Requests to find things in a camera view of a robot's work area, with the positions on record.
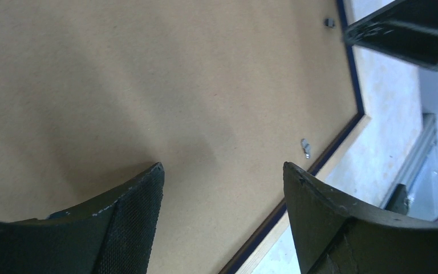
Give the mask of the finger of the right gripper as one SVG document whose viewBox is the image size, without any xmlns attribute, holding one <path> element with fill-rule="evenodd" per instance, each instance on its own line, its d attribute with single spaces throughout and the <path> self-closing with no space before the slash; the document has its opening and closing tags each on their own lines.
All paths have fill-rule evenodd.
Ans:
<svg viewBox="0 0 438 274">
<path fill-rule="evenodd" d="M 438 1 L 393 1 L 349 25 L 343 39 L 438 71 Z"/>
</svg>

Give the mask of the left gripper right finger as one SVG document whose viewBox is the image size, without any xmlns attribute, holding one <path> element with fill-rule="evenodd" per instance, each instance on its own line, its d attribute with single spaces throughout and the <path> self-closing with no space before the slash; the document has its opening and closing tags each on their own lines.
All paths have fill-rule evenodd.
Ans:
<svg viewBox="0 0 438 274">
<path fill-rule="evenodd" d="M 283 165 L 302 273 L 438 273 L 438 223 L 387 211 Z"/>
</svg>

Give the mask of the brown cardboard backing board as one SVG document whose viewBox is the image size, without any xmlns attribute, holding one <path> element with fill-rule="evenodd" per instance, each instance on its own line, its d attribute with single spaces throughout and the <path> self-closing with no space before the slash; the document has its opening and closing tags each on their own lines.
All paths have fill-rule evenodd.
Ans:
<svg viewBox="0 0 438 274">
<path fill-rule="evenodd" d="M 217 273 L 357 113 L 334 1 L 0 1 L 0 221 L 156 162 L 149 273 Z M 301 140 L 311 145 L 305 158 Z"/>
</svg>

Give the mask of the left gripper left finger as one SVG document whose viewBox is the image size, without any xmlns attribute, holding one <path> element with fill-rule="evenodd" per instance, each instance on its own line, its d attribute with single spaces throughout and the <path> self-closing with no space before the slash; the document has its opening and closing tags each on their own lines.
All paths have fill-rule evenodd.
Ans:
<svg viewBox="0 0 438 274">
<path fill-rule="evenodd" d="M 45 219 L 0 221 L 0 273 L 146 273 L 164 180 L 155 163 Z"/>
</svg>

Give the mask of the wooden picture frame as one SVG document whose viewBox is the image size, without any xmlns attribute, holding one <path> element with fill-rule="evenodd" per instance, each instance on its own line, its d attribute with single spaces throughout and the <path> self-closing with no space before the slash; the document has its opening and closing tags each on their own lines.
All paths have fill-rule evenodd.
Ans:
<svg viewBox="0 0 438 274">
<path fill-rule="evenodd" d="M 355 95 L 357 113 L 347 123 L 347 125 L 332 141 L 332 143 L 325 149 L 325 151 L 319 156 L 319 158 L 313 163 L 313 165 L 307 170 L 312 175 L 317 175 L 321 171 L 327 171 L 326 166 L 328 164 L 333 164 L 333 166 L 336 165 L 334 162 L 334 155 L 338 154 L 340 157 L 343 156 L 344 153 L 342 153 L 340 150 L 347 146 L 348 140 L 356 139 L 356 137 L 354 137 L 354 130 L 359 129 L 361 122 L 366 120 L 352 47 L 346 45 L 344 42 L 341 42 L 341 48 L 343 50 L 344 57 L 347 58 L 348 70 Z M 281 219 L 287 219 L 286 213 L 286 202 L 285 199 L 282 199 L 281 202 L 268 215 L 265 221 L 254 231 L 251 237 L 248 238 L 245 244 L 236 252 L 236 254 L 234 254 L 229 262 L 222 268 L 222 270 L 219 271 L 219 274 L 238 273 L 241 267 L 245 267 L 247 259 L 251 259 L 254 254 L 259 252 L 260 245 L 266 243 L 267 236 L 272 234 L 272 230 L 274 228 L 279 227 L 278 223 L 281 222 Z"/>
</svg>

